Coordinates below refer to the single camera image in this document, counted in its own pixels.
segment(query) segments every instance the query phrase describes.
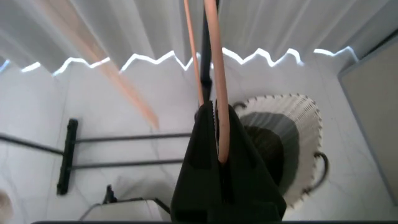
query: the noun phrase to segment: vertical pole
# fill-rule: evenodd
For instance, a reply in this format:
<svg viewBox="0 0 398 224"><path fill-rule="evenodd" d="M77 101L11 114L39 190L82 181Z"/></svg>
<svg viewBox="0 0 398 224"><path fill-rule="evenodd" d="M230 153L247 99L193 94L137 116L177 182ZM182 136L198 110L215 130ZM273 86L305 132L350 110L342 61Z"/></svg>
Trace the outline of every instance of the vertical pole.
<svg viewBox="0 0 398 224"><path fill-rule="evenodd" d="M211 86L213 82L210 78L210 62L211 62L211 49L210 49L210 36L209 28L207 26L207 18L205 10L203 10L203 30L201 38L201 59L200 59L200 82L201 90L203 93L204 101L209 101Z"/></svg>

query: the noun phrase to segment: black basket handle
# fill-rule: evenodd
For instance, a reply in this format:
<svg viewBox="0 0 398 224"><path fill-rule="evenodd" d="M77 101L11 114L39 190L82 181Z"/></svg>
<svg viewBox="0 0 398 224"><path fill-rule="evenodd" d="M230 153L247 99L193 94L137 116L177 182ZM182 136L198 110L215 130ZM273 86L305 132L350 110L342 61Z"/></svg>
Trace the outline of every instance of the black basket handle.
<svg viewBox="0 0 398 224"><path fill-rule="evenodd" d="M321 178L313 186L307 187L306 189L303 190L304 194L309 194L313 192L315 189L319 188L319 186L321 186L321 184L324 183L329 173L330 165L328 157L323 152L315 152L313 156L315 158L321 157L323 159L323 165L325 166L325 168L323 170Z"/></svg>

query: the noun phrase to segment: white marble floor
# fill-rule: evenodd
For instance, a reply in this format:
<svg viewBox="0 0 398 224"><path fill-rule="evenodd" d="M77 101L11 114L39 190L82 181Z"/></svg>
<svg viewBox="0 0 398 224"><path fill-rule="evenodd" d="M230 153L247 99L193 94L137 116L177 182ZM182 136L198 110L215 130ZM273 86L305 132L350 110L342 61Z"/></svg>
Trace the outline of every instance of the white marble floor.
<svg viewBox="0 0 398 224"><path fill-rule="evenodd" d="M364 142L337 74L349 55L314 54L304 65L287 56L270 68L262 57L239 65L225 57L229 102L256 95L301 93L317 102L323 118L323 151L330 158L328 181L284 220L398 219L376 164ZM0 132L63 149L70 118L78 136L190 132L197 109L192 67L170 58L159 65L134 62L124 73L160 119L154 131L97 68L73 64L52 77L43 68L0 74ZM74 163L182 158L188 139L80 144ZM56 196L61 158L0 142L0 189L14 207L10 223L77 220L103 199L112 184L117 197L156 195L170 202L180 165L81 170L70 190Z"/></svg>

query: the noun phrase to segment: white curtain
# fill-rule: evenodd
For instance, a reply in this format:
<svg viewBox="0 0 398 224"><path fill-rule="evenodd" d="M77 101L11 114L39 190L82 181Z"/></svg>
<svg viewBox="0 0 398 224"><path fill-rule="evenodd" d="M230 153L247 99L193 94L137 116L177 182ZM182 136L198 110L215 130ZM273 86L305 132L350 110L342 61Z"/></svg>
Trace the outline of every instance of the white curtain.
<svg viewBox="0 0 398 224"><path fill-rule="evenodd" d="M203 1L189 2L200 49ZM315 49L346 47L361 58L398 28L397 11L395 0L220 0L219 20L223 46L241 58L260 48L275 62L294 49L305 61ZM53 73L80 58L119 68L134 58L191 59L182 0L6 0L0 23L0 66Z"/></svg>

